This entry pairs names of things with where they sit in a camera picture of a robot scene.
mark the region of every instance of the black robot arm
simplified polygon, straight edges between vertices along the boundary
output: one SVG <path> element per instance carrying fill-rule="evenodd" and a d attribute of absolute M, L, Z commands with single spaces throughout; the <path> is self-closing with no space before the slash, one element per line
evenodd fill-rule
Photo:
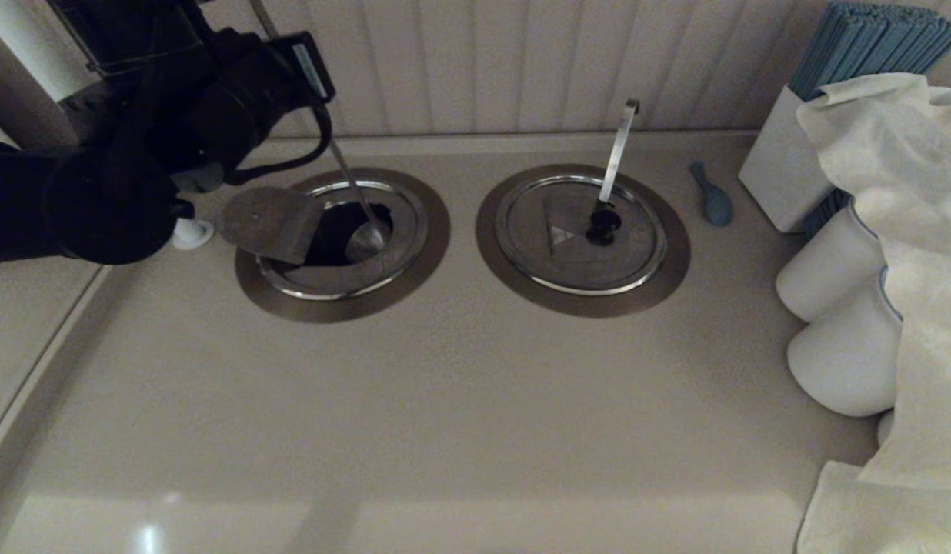
<path fill-rule="evenodd" d="M 214 32 L 195 0 L 49 0 L 102 80 L 60 102 L 79 147 L 0 144 L 0 262 L 66 255 L 137 262 L 193 206 L 180 192 L 307 164 L 332 136 L 335 95 L 310 34 Z M 282 116 L 312 108 L 319 143 L 282 164 L 240 162 Z"/>

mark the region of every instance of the white cup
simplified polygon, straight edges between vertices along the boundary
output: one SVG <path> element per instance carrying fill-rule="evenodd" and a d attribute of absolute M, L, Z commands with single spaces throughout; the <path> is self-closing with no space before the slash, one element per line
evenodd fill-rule
<path fill-rule="evenodd" d="M 793 378 L 830 410 L 866 417 L 896 404 L 903 318 L 886 297 L 885 279 L 883 268 L 786 347 Z"/>
<path fill-rule="evenodd" d="M 896 410 L 889 410 L 879 418 L 879 425 L 876 427 L 876 441 L 879 445 L 885 445 L 889 435 L 893 432 L 893 422 L 896 420 Z"/>
<path fill-rule="evenodd" d="M 813 322 L 885 264 L 879 238 L 860 220 L 851 199 L 782 268 L 777 294 L 793 315 Z"/>

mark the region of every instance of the paneled wall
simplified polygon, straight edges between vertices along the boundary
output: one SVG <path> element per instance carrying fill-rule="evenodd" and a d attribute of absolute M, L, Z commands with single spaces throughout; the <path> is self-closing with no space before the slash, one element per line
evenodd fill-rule
<path fill-rule="evenodd" d="M 626 98 L 650 129 L 760 127 L 824 0 L 264 0 L 310 29 L 341 135 L 612 129 Z M 951 0 L 904 0 L 951 18 Z M 257 28 L 248 0 L 205 7 Z M 951 85 L 951 54 L 930 74 Z M 293 117 L 282 136 L 314 129 Z"/>

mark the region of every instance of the dark opening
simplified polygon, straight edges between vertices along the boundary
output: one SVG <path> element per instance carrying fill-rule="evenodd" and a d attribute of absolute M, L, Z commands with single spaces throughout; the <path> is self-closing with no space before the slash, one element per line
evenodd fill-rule
<path fill-rule="evenodd" d="M 394 230 L 394 222 L 390 217 L 390 208 L 383 204 L 370 204 L 373 212 L 380 221 Z M 308 255 L 304 265 L 342 267 L 352 265 L 345 257 L 345 246 L 352 238 L 353 232 L 369 222 L 366 211 L 357 203 L 339 204 L 325 210 L 322 221 L 318 223 L 318 231 L 308 248 Z"/>

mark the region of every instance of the white container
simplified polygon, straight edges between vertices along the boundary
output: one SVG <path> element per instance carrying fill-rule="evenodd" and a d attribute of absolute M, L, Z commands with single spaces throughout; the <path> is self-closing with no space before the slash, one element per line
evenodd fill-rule
<path fill-rule="evenodd" d="M 813 322 L 885 265 L 883 246 L 852 199 L 782 268 L 777 294 L 793 315 Z"/>
<path fill-rule="evenodd" d="M 852 417 L 896 403 L 902 316 L 885 295 L 886 270 L 800 331 L 786 347 L 793 378 L 826 408 Z"/>
<path fill-rule="evenodd" d="M 807 214 L 834 190 L 796 120 L 802 105 L 798 95 L 782 89 L 739 170 L 739 180 L 782 232 L 799 232 Z"/>

